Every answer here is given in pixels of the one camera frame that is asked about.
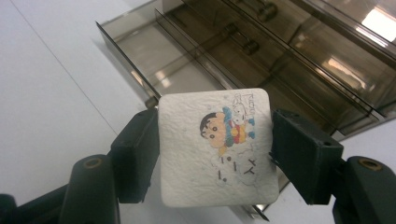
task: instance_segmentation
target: white surface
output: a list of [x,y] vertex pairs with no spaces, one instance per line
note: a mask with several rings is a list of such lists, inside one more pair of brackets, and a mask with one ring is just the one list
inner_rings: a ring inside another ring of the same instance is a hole
[[[144,109],[146,95],[94,23],[143,2],[0,1],[0,193],[22,204],[66,184],[76,161],[107,153]],[[346,156],[369,156],[396,170],[395,130],[392,121],[346,140]],[[158,167],[152,182],[144,203],[121,206],[122,223],[266,223],[228,207],[164,207]],[[271,223],[332,223],[330,211],[305,205],[289,186],[267,216]]]
[[[214,113],[215,118],[205,119]],[[200,130],[202,123],[207,128]],[[268,155],[271,111],[264,90],[165,95],[159,103],[159,128],[165,204],[192,207],[276,200],[276,167]]]

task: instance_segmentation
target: black hair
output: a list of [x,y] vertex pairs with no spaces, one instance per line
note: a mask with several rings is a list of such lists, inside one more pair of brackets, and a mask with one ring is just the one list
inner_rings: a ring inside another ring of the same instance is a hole
[[210,119],[213,119],[216,117],[216,113],[210,113],[206,116],[204,116],[204,118],[201,121],[201,126],[200,126],[200,131],[201,131],[201,136],[204,137],[204,133],[203,130],[204,128],[207,128],[207,123],[209,122]]

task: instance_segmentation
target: cartoon boy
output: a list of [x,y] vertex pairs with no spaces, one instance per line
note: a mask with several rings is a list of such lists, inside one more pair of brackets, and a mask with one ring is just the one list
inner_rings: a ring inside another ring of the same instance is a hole
[[200,126],[201,136],[209,141],[210,146],[219,149],[219,156],[227,147],[245,142],[241,137],[246,135],[244,129],[234,127],[231,109],[224,106],[222,111],[206,115]]

